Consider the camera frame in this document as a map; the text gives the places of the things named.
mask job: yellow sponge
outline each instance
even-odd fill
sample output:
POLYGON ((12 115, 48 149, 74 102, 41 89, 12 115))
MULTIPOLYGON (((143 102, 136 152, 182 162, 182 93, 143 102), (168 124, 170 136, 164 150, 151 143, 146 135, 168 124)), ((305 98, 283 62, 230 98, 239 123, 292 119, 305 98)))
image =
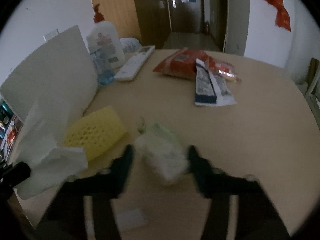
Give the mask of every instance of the yellow sponge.
POLYGON ((107 106, 76 121, 64 140, 66 147, 83 147, 90 161, 110 149, 126 133, 112 106, 107 106))

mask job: wooden door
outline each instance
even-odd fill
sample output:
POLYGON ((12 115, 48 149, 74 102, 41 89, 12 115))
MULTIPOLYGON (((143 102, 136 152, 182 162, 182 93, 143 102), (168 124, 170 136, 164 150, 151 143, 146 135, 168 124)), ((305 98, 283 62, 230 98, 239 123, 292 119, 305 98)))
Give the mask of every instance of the wooden door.
POLYGON ((167 0, 134 0, 143 45, 161 49, 170 35, 170 18, 167 0))
POLYGON ((116 26, 119 38, 141 40, 134 0, 92 0, 93 5, 97 3, 105 20, 116 26))
POLYGON ((172 32, 202 33, 203 0, 169 0, 172 32))

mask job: snack package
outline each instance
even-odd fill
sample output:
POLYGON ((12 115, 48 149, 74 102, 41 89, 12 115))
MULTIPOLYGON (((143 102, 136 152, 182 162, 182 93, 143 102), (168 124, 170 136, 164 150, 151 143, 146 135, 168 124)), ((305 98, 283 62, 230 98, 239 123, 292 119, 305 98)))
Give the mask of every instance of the snack package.
POLYGON ((234 72, 235 67, 230 63, 208 57, 205 61, 205 68, 214 75, 222 76, 225 80, 241 82, 241 79, 238 78, 238 75, 234 72))
POLYGON ((206 61, 208 55, 199 49, 184 48, 164 59, 153 72, 170 76, 194 79, 196 77, 196 59, 206 61))
POLYGON ((164 185, 177 182, 188 169, 185 148, 177 134, 159 123, 147 126, 134 142, 135 149, 164 185))
POLYGON ((196 61, 196 98, 197 106, 229 106, 236 101, 223 77, 213 74, 205 68, 205 63, 196 61))

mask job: plastic bottle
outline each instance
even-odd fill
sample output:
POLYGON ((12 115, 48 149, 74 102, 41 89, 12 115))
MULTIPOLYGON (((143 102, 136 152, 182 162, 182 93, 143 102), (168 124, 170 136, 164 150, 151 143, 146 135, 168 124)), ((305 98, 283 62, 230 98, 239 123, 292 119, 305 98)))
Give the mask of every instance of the plastic bottle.
POLYGON ((111 22, 104 20, 103 15, 99 12, 99 5, 93 7, 96 26, 87 36, 89 51, 92 53, 99 48, 105 55, 108 55, 111 67, 118 68, 125 62, 123 48, 116 27, 111 22))
POLYGON ((114 80, 115 73, 110 66, 108 57, 100 49, 91 52, 90 57, 98 75, 98 84, 100 86, 110 84, 114 80))

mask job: beige table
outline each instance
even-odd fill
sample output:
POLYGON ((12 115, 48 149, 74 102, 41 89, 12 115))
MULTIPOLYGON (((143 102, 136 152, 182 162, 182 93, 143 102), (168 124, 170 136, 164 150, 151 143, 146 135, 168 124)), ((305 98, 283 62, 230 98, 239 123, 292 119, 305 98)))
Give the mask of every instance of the beige table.
MULTIPOLYGON (((162 76, 152 69, 174 50, 155 51, 133 82, 101 89, 87 114, 113 105, 128 135, 89 163, 93 175, 138 136, 136 122, 159 121, 196 145, 200 154, 232 176, 256 175, 290 234, 304 222, 320 196, 320 132, 308 104, 285 72, 255 60, 208 52, 233 64, 241 84, 228 83, 237 105, 197 107, 195 82, 162 76)), ((21 205, 37 224, 55 193, 44 192, 21 205)), ((161 186, 137 156, 116 212, 142 208, 148 226, 123 239, 200 239, 209 201, 196 193, 192 176, 161 186)))

